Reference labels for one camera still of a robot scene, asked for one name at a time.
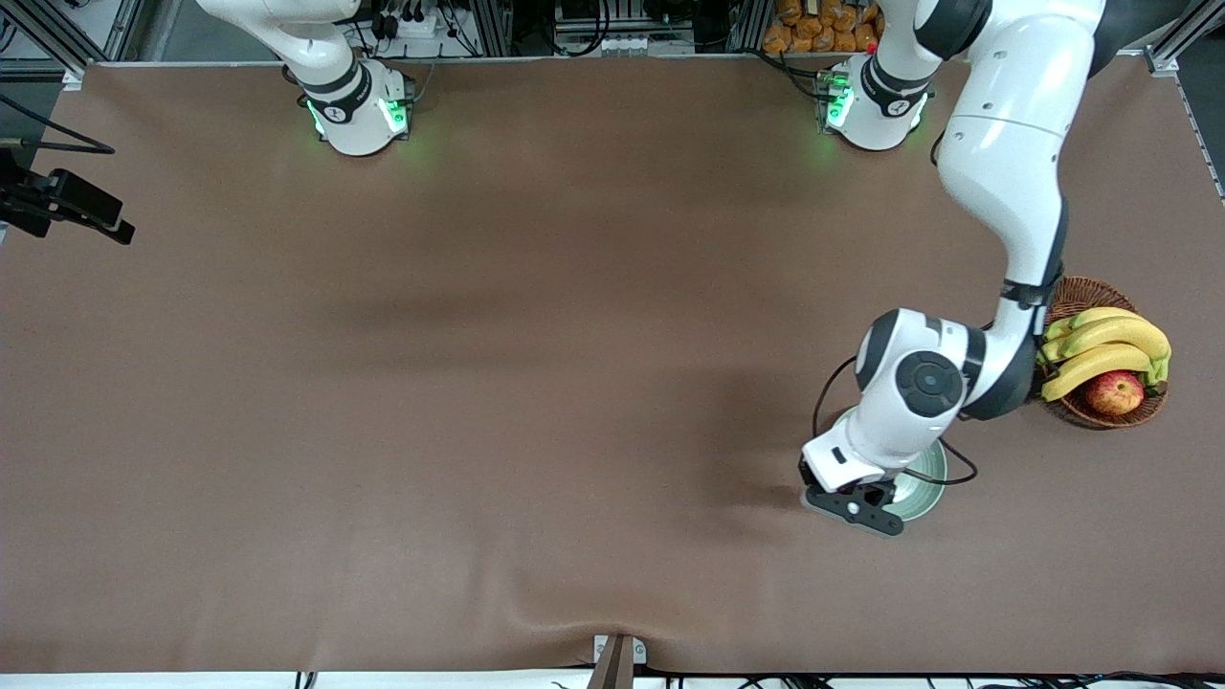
power strip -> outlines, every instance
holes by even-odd
[[[399,22],[401,38],[432,38],[439,28],[439,15],[436,11],[425,15],[420,22]]]

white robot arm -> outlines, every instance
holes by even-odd
[[[404,76],[359,60],[334,22],[360,0],[197,0],[209,15],[257,38],[306,92],[320,136],[347,156],[368,156],[407,136],[412,94]]]
[[[891,23],[876,55],[849,61],[853,101],[834,128],[864,148],[897,145],[936,66],[964,54],[973,71],[940,145],[940,177],[1000,237],[1008,268],[989,327],[909,309],[876,320],[856,360],[862,400],[804,446],[810,493],[888,482],[959,414],[990,419],[1024,402],[1035,336],[1062,271],[1068,215],[1060,150],[1105,4],[881,0],[887,21],[913,17],[911,29]]]

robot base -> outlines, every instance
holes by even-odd
[[[375,60],[361,60],[370,71],[371,89],[348,123],[334,123],[310,105],[320,141],[345,156],[370,156],[392,141],[408,140],[417,83]]]
[[[853,146],[866,151],[887,151],[902,143],[908,134],[919,126],[925,93],[915,105],[898,101],[904,108],[902,116],[886,116],[881,108],[864,96],[860,74],[866,55],[855,55],[817,75],[817,123],[823,134],[840,134]]]

green plate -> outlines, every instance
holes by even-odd
[[[854,408],[846,409],[838,421],[846,418],[846,414]],[[947,481],[948,457],[944,455],[944,446],[940,444],[940,440],[932,443],[915,461],[910,462],[909,468],[924,476]],[[895,487],[893,503],[886,505],[884,511],[898,515],[902,521],[916,520],[927,514],[944,494],[943,485],[919,481],[904,473],[894,478],[893,484]]]

wicker basket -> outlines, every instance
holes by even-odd
[[[1065,277],[1060,283],[1058,291],[1055,293],[1051,308],[1046,311],[1046,325],[1051,325],[1060,319],[1074,316],[1094,306],[1117,306],[1134,314],[1139,313],[1136,304],[1132,304],[1127,297],[1123,297],[1122,293],[1105,282],[1089,277]],[[1055,374],[1054,370],[1041,370],[1040,373],[1044,376]],[[1082,390],[1076,390],[1056,402],[1047,402],[1046,408],[1055,416],[1080,428],[1109,430],[1112,428],[1132,428],[1153,421],[1153,417],[1165,406],[1166,396],[1165,390],[1156,395],[1148,395],[1140,402],[1139,407],[1117,417],[1109,417],[1096,412],[1084,400]]]

